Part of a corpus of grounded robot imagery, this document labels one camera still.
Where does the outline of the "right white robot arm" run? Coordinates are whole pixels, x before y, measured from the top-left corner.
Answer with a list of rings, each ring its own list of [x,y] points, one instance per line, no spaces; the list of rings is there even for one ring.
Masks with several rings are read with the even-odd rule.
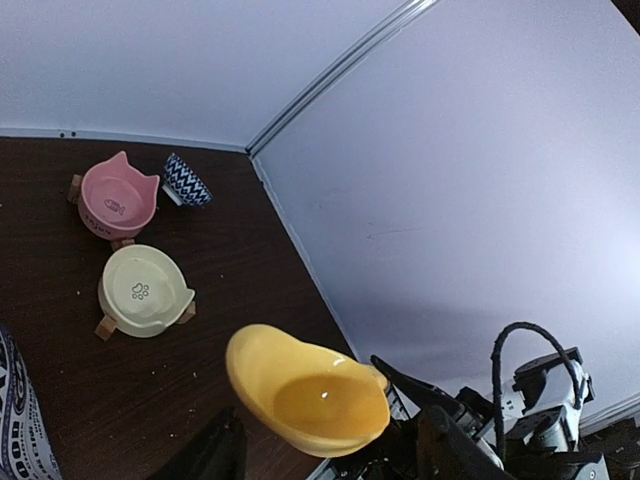
[[[519,367],[502,380],[508,337],[534,332],[553,353]],[[593,401],[592,379],[578,348],[565,349],[545,328],[519,321],[507,325],[491,353],[491,396],[468,387],[451,396],[404,374],[380,357],[372,365],[420,409],[393,422],[379,452],[393,467],[417,479],[636,479],[639,438],[582,440],[584,406]]]

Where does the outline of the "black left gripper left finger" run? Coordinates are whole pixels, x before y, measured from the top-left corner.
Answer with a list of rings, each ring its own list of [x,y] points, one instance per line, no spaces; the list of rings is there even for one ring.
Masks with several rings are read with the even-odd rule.
[[[226,407],[157,471],[157,478],[241,480],[246,458],[245,427],[235,409]]]

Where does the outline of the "purple pet food bag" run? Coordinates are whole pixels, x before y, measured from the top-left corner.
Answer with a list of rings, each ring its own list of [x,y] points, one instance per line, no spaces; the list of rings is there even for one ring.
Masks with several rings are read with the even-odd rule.
[[[1,324],[1,478],[62,478],[26,364],[4,324]]]

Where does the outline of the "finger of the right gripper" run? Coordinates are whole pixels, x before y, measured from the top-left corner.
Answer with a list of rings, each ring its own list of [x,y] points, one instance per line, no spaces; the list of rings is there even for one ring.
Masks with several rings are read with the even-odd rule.
[[[439,387],[406,375],[376,355],[370,356],[371,364],[421,410],[438,406],[447,413],[453,412],[453,398]]]

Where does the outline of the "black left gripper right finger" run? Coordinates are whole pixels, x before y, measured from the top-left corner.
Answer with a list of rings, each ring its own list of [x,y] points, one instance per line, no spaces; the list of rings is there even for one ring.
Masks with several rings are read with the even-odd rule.
[[[439,406],[424,409],[418,417],[417,470],[419,479],[510,478]]]

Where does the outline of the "yellow plastic food scoop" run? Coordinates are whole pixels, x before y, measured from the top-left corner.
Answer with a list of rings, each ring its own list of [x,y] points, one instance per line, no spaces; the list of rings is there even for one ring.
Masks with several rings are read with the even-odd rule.
[[[225,364],[245,407],[305,454],[350,455],[390,424],[388,380],[376,368],[274,326],[252,324],[235,332]]]

